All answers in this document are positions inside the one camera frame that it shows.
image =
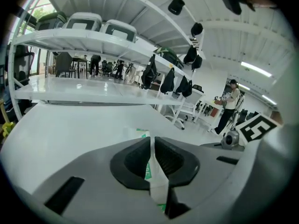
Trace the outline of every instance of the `black bag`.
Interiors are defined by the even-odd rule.
[[[188,88],[188,80],[185,76],[183,76],[183,79],[181,80],[181,83],[179,84],[176,93],[182,93],[183,91],[187,90],[187,88]]]
[[[187,98],[192,94],[192,80],[188,82],[187,89],[182,92],[182,95]]]
[[[193,62],[196,58],[197,51],[196,48],[191,45],[189,48],[187,55],[184,57],[184,63],[187,64],[189,62]]]
[[[145,71],[143,72],[143,75],[141,76],[141,80],[143,83],[144,89],[149,89],[151,82],[155,80],[157,77],[157,69],[155,64],[155,54],[149,59],[149,63],[145,68]]]
[[[195,70],[201,67],[202,64],[202,58],[197,55],[195,61],[192,63],[191,69]]]
[[[183,0],[172,0],[168,6],[168,11],[172,14],[179,15],[183,9],[185,2]]]
[[[164,94],[166,94],[169,91],[173,91],[174,89],[174,68],[171,68],[171,70],[168,72],[167,76],[165,77],[165,80],[163,84],[160,87],[160,91]]]
[[[202,33],[203,31],[203,27],[202,27],[202,24],[201,23],[195,23],[193,25],[193,27],[191,28],[191,34],[192,36],[196,36],[196,35],[199,35],[200,33]]]

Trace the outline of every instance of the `shelf post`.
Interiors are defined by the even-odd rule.
[[[30,8],[30,5],[32,4],[34,0],[29,0],[27,5],[24,7],[24,11],[20,17],[20,20],[16,26],[16,29],[14,31],[14,36],[12,38],[11,44],[10,44],[10,50],[9,50],[9,56],[8,56],[8,85],[9,85],[9,93],[11,97],[11,101],[14,107],[14,112],[18,120],[21,120],[22,113],[20,111],[18,100],[15,98],[15,89],[14,89],[14,55],[16,51],[16,45],[15,40],[19,34],[21,25],[23,21],[25,20],[26,13],[28,9]]]

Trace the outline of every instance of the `ceiling light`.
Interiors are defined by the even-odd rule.
[[[272,76],[272,74],[270,74],[270,73],[268,73],[268,72],[266,72],[266,71],[264,71],[264,70],[262,70],[262,69],[260,69],[260,68],[258,68],[258,67],[256,67],[256,66],[254,66],[254,65],[250,65],[250,64],[248,64],[248,63],[246,63],[246,62],[241,62],[241,65],[242,65],[242,66],[245,66],[245,67],[247,67],[247,68],[249,68],[249,69],[255,70],[255,71],[257,71],[257,72],[263,74],[263,75],[266,76],[266,77],[270,77],[270,76]]]
[[[242,88],[244,88],[244,89],[246,89],[246,90],[249,90],[249,91],[250,91],[250,88],[248,88],[248,87],[245,86],[245,85],[239,84],[239,86],[242,87]]]
[[[272,104],[277,105],[277,103],[275,103],[273,100],[269,99],[267,96],[262,95],[263,98],[265,98],[266,100],[270,101]]]

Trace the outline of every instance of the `white machine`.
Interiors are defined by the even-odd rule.
[[[63,28],[100,31],[102,18],[94,13],[74,13]]]
[[[109,20],[100,30],[103,33],[126,39],[130,42],[136,42],[136,28],[122,21]]]

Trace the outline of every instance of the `person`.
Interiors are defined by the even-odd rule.
[[[117,79],[117,75],[119,74],[119,79],[122,80],[121,73],[122,73],[122,69],[123,69],[123,61],[119,61],[119,62],[120,62],[120,64],[117,67],[117,72],[115,74],[115,79]]]
[[[229,121],[229,118],[232,117],[232,115],[235,112],[235,108],[237,106],[238,100],[240,98],[240,90],[238,89],[238,83],[236,80],[232,79],[230,82],[230,87],[232,88],[232,92],[229,96],[229,98],[223,99],[223,101],[226,101],[227,104],[225,106],[225,110],[223,115],[221,116],[221,119],[219,121],[218,127],[216,127],[214,130],[211,130],[214,134],[220,134],[221,131],[226,126],[227,122]]]
[[[95,76],[98,77],[99,74],[99,62],[101,61],[101,57],[99,55],[93,55],[90,59],[90,69],[89,69],[89,77],[93,75],[93,68],[95,66]]]

